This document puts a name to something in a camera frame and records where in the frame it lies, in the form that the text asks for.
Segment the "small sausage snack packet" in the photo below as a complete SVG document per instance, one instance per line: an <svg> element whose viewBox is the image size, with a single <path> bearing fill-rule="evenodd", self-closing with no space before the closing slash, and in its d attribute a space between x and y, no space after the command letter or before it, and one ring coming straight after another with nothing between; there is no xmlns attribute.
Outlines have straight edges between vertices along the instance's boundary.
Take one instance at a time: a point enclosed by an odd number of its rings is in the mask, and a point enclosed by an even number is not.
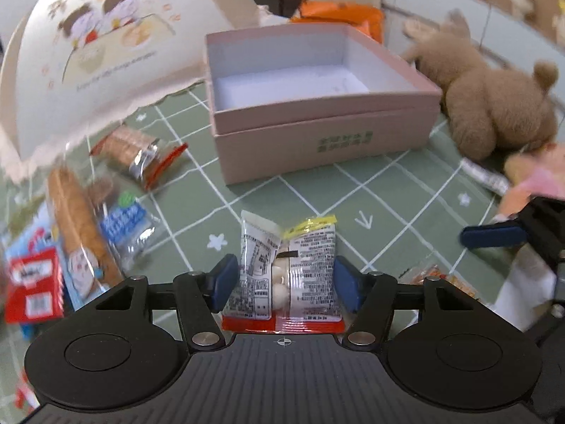
<svg viewBox="0 0 565 424"><path fill-rule="evenodd" d="M457 272L444 272L438 265L430 265L423 268L411 268L399 277L399 282L403 284L417 285L423 284L427 278L448 281L450 284L454 285L474 300L480 301L481 299L480 294L475 287L466 281L460 274Z"/></svg>

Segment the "white quail egg snack packet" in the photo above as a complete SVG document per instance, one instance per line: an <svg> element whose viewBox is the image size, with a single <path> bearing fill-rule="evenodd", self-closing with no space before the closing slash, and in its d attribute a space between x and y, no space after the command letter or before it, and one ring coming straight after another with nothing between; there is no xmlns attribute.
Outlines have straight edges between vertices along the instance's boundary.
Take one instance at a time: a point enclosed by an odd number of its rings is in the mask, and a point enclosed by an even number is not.
<svg viewBox="0 0 565 424"><path fill-rule="evenodd" d="M238 333L329 333L345 330L334 277L335 216L312 217L284 231L241 212L239 281L221 326Z"/></svg>

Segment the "blue hawthorn snack packet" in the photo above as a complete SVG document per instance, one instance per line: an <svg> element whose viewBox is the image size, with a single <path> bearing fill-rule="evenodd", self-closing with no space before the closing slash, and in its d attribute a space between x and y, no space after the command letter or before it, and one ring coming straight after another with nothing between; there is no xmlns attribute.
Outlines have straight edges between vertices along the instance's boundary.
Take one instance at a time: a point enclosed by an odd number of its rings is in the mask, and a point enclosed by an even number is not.
<svg viewBox="0 0 565 424"><path fill-rule="evenodd" d="M103 237L124 272L164 235L162 221L130 190L110 176L101 176L86 187Z"/></svg>

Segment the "red edged biscuit packet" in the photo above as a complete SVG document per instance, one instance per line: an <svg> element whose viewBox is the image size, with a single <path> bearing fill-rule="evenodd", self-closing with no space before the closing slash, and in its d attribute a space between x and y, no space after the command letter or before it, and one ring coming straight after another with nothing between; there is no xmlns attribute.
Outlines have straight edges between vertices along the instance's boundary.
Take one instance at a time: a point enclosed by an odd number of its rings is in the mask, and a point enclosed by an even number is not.
<svg viewBox="0 0 565 424"><path fill-rule="evenodd" d="M111 166L126 170L144 190L151 190L187 149L186 143L172 143L120 124L92 147L90 155L105 158Z"/></svg>

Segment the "red snack packet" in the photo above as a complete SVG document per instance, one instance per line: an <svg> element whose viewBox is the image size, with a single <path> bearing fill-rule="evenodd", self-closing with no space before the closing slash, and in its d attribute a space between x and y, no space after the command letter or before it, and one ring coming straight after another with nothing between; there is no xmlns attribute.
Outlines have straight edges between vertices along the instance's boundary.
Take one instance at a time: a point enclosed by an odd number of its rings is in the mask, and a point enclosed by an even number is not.
<svg viewBox="0 0 565 424"><path fill-rule="evenodd" d="M48 227L20 235L6 251L5 321L38 324L63 316L62 258Z"/></svg>

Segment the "pink yellow plush toy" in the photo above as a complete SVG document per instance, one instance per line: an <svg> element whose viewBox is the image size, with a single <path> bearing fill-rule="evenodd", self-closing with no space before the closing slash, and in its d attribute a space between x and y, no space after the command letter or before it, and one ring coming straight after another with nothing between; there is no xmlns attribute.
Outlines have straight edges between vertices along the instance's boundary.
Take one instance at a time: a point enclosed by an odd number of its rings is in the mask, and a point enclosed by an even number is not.
<svg viewBox="0 0 565 424"><path fill-rule="evenodd" d="M564 199L564 144L546 143L531 152L507 157L504 171L510 188L503 195L496 220L504 221L523 209L530 197Z"/></svg>

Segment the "white plush care label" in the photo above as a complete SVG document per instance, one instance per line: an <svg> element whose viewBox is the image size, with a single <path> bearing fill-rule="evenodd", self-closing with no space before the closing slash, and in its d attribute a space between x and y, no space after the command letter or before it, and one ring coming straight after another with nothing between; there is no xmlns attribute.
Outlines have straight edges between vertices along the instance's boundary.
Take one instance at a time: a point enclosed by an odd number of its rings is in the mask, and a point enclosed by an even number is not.
<svg viewBox="0 0 565 424"><path fill-rule="evenodd" d="M500 173L487 170L484 167L463 158L460 167L469 177L499 196L504 196L510 189L510 181Z"/></svg>

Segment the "green checked tablecloth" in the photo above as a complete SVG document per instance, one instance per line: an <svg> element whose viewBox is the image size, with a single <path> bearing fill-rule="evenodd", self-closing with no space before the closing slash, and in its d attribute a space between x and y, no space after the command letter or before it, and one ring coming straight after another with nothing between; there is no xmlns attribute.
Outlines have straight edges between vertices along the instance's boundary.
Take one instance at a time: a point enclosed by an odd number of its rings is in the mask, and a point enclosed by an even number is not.
<svg viewBox="0 0 565 424"><path fill-rule="evenodd" d="M543 423L564 410L564 325L536 344L527 331L551 307L557 276L526 241L469 250L460 232L496 220L498 195L460 167L439 114L425 146L226 184L200 89L125 124L188 149L151 190L105 161L56 158L20 212L17 238L48 227L74 310L28 347L38 400L32 423ZM47 178L73 170L83 188L113 177L165 227L119 284L86 304L69 292ZM338 299L338 334L238 333L214 320L221 349L189 352L175 277L240 261L241 212L284 231L335 216L336 256L397 279L394 317L378 352L342 341L355 316ZM411 268L457 272L474 300L442 279L403 284Z"/></svg>

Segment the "brown plush bear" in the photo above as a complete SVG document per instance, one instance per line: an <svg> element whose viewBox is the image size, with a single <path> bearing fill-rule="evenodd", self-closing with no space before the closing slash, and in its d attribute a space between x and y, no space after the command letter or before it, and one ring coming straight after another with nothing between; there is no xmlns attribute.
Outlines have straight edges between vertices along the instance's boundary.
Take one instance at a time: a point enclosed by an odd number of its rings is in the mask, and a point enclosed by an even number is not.
<svg viewBox="0 0 565 424"><path fill-rule="evenodd" d="M497 148L536 149L557 135L549 97L559 77L553 62L535 62L531 74L491 67L459 10L448 12L437 28L409 18L403 32L414 44L401 58L440 88L442 112L461 156L479 163Z"/></svg>

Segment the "long bread stick packet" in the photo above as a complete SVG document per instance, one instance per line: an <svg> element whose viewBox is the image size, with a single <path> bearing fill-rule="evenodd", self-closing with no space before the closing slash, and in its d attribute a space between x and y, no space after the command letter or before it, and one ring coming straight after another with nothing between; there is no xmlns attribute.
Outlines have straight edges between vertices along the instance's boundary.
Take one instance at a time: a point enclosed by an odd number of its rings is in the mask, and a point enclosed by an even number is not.
<svg viewBox="0 0 565 424"><path fill-rule="evenodd" d="M73 170L55 167L48 175L47 187L65 255L69 292L86 304L124 277L101 233L87 192Z"/></svg>

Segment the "pink cardboard box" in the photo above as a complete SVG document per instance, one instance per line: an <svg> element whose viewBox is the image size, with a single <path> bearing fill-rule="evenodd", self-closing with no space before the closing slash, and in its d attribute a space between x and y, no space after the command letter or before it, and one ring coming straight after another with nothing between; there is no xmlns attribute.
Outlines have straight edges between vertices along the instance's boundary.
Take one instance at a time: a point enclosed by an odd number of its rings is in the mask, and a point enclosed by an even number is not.
<svg viewBox="0 0 565 424"><path fill-rule="evenodd" d="M206 38L212 134L226 184L425 146L440 88L345 24Z"/></svg>

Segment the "orange tissue pack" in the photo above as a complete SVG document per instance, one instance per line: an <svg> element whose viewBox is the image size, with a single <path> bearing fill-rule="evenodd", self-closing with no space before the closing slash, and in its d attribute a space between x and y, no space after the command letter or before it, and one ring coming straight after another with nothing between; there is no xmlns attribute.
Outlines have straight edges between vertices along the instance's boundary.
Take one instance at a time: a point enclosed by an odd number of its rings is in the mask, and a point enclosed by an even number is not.
<svg viewBox="0 0 565 424"><path fill-rule="evenodd" d="M383 43L385 15L381 9L351 2L303 0L291 23L343 23Z"/></svg>

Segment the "cartoon mesh food cover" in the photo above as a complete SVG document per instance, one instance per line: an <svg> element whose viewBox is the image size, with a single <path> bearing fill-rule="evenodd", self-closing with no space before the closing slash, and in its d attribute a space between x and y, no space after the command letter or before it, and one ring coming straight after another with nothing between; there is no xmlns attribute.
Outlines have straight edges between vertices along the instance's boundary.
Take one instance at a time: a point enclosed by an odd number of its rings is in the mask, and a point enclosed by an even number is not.
<svg viewBox="0 0 565 424"><path fill-rule="evenodd" d="M281 24L254 0L37 0L1 66L1 173L31 178L204 76L209 34Z"/></svg>

